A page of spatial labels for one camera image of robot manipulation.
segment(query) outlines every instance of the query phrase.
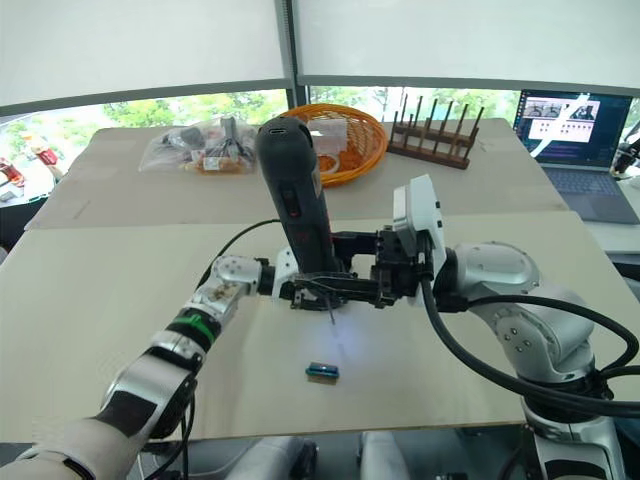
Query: small blue object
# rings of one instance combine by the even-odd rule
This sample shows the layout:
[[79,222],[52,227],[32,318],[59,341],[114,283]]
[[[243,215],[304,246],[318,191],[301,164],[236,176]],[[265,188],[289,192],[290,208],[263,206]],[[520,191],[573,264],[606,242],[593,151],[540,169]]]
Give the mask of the small blue object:
[[305,371],[310,377],[338,378],[340,376],[338,367],[326,363],[311,362]]

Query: laptop keyboard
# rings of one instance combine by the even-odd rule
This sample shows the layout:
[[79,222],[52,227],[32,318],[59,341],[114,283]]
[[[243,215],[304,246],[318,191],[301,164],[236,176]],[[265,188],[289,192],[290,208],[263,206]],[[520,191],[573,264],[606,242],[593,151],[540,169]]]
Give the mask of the laptop keyboard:
[[553,186],[559,193],[582,193],[595,195],[619,195],[615,180],[606,173],[573,172],[546,168]]

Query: laptop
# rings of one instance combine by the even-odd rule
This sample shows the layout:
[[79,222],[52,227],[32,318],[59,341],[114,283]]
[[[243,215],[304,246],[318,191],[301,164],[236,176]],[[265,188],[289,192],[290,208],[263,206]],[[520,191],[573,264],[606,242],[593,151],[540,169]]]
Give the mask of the laptop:
[[513,125],[558,193],[583,220],[639,224],[609,174],[631,97],[523,90]]

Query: red object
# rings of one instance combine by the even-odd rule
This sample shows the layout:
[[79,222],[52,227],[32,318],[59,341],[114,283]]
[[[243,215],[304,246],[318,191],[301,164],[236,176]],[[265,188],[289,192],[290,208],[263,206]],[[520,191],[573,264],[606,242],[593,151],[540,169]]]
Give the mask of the red object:
[[0,157],[0,172],[4,173],[16,187],[24,187],[24,176],[6,159]]
[[50,148],[36,153],[36,155],[45,165],[55,165],[58,163],[58,156]]

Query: black cable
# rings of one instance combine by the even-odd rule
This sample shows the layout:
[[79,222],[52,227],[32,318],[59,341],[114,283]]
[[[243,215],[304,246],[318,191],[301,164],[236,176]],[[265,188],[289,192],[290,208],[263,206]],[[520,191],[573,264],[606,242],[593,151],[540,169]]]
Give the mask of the black cable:
[[245,228],[244,230],[236,233],[233,238],[231,238],[231,240],[229,240],[224,247],[222,247],[222,249],[218,252],[218,254],[214,257],[214,259],[211,261],[211,263],[209,264],[209,266],[207,267],[207,269],[204,271],[204,273],[202,274],[202,277],[200,277],[200,281],[198,282],[198,285],[196,286],[196,290],[198,288],[200,288],[202,285],[204,285],[204,282],[207,281],[207,279],[209,278],[209,275],[211,275],[211,267],[213,267],[213,262],[215,262],[216,258],[221,257],[222,255],[225,254],[225,252],[229,249],[229,247],[231,247],[231,245],[233,245],[233,243],[238,240],[241,236],[243,236],[245,233],[250,232],[251,230],[254,230],[258,227],[261,227],[263,225],[268,225],[270,223],[280,223],[280,220],[277,218],[272,218],[270,220],[262,220],[261,222],[258,223],[254,223],[253,225]]
[[180,445],[178,445],[178,447],[171,454],[171,456],[167,459],[167,461],[164,462],[162,465],[160,465],[158,468],[156,468],[153,473],[151,473],[150,475],[147,475],[145,480],[155,480],[160,474],[165,472],[167,470],[167,468],[169,468],[171,466],[171,464],[173,464],[173,462],[176,461],[176,459],[178,458],[180,453],[182,453],[182,451],[185,448],[188,448],[189,436],[191,435],[191,430],[193,428],[193,421],[195,420],[195,416],[196,416],[196,397],[195,396],[191,397],[191,403],[189,404],[189,410],[190,410],[190,412],[189,412],[189,423],[187,425],[186,430],[184,430],[182,432],[182,440],[180,441]]
[[518,464],[520,453],[522,453],[522,446],[518,446],[507,459],[507,462],[502,466],[500,473],[498,474],[498,480],[509,480],[511,478],[511,475]]
[[626,342],[627,348],[617,360],[604,367],[602,369],[603,371],[610,368],[622,367],[626,365],[631,360],[633,360],[638,353],[638,339],[633,333],[620,325],[618,322],[589,308],[575,305],[573,303],[565,302],[562,300],[557,300],[555,298],[536,297],[533,295],[491,295],[488,297],[478,298],[477,300],[471,300],[469,302],[469,307],[477,307],[480,305],[489,305],[494,303],[526,303],[529,305],[539,305],[541,307],[562,310],[564,312],[587,318],[592,322],[606,328],[610,332],[615,333]]
[[640,402],[602,400],[582,395],[561,392],[535,383],[512,377],[484,363],[467,352],[451,335],[436,307],[428,278],[421,281],[422,296],[427,315],[436,334],[449,351],[474,372],[491,382],[523,397],[537,400],[556,408],[574,410],[590,415],[606,417],[640,418]]
[[[180,429],[182,435],[187,431],[187,419],[183,416],[180,420]],[[187,444],[182,449],[182,480],[189,480],[189,440],[187,438]]]
[[627,375],[640,375],[640,365],[629,365],[627,367],[610,368],[600,373],[600,376],[605,380],[615,377],[624,377]]

